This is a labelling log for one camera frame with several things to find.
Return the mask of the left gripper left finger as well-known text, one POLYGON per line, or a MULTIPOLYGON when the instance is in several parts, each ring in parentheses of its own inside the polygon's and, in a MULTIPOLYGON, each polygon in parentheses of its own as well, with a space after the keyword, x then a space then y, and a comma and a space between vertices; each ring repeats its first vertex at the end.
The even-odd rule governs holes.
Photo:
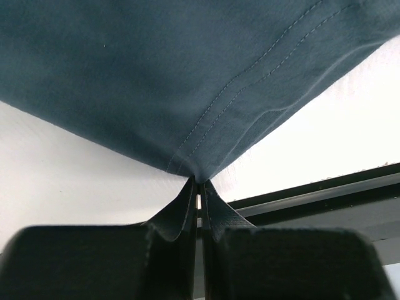
POLYGON ((198 185, 190 177, 176 198, 144 223, 149 241, 141 299, 192 299, 198 185))

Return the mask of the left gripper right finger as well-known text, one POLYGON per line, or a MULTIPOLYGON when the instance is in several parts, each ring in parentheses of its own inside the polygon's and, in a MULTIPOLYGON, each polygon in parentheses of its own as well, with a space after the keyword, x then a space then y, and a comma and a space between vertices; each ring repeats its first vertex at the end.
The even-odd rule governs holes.
POLYGON ((201 195, 202 255, 206 299, 228 298, 226 259, 220 240, 230 228, 253 228, 254 225, 224 202, 210 180, 199 185, 201 195))

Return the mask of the blue-grey t shirt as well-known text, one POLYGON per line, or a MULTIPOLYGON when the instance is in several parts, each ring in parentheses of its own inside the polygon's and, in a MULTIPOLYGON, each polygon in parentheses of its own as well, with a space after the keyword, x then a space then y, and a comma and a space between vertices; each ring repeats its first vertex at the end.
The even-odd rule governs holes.
POLYGON ((203 182, 398 35, 398 1, 2 1, 1 101, 203 182))

